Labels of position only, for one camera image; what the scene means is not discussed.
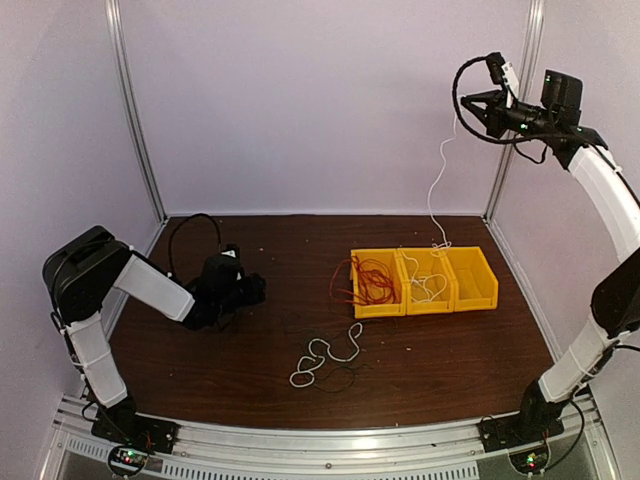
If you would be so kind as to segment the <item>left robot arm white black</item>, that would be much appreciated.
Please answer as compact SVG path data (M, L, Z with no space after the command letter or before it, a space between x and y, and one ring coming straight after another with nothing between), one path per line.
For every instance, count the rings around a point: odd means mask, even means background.
M137 442L144 433L109 343L126 302L134 299L197 331L219 326L222 318L266 299L265 279L244 270L236 245L219 247L200 275L183 283L101 225L51 254L42 278L51 319L97 405L97 419L123 444Z

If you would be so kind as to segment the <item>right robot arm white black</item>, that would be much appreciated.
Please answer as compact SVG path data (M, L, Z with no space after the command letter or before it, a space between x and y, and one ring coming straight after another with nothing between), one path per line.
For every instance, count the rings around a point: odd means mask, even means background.
M611 270L593 290L586 323L560 359L527 388L513 419L513 433L530 442L639 328L639 198L599 132L581 125L579 79L546 71L541 102L531 105L520 99L508 63L494 55L485 61L494 89L454 98L456 112L468 111L483 127L467 131L493 144L543 142L593 205L596 230L581 240L579 230L571 229L568 260L590 261L597 248L611 249Z

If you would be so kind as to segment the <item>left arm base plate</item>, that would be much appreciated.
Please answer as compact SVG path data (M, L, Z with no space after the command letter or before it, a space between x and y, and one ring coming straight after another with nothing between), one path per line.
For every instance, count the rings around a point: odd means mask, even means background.
M177 423L141 415L115 419L99 414L91 434L113 443L133 446L151 453L171 454L177 439Z

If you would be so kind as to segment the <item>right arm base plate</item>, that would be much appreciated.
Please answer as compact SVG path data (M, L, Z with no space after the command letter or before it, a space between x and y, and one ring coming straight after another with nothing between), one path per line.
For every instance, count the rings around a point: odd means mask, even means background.
M485 453L540 443L565 431L560 420L529 429L521 426L519 417L519 413L512 413L502 417L486 415L480 419L477 429Z

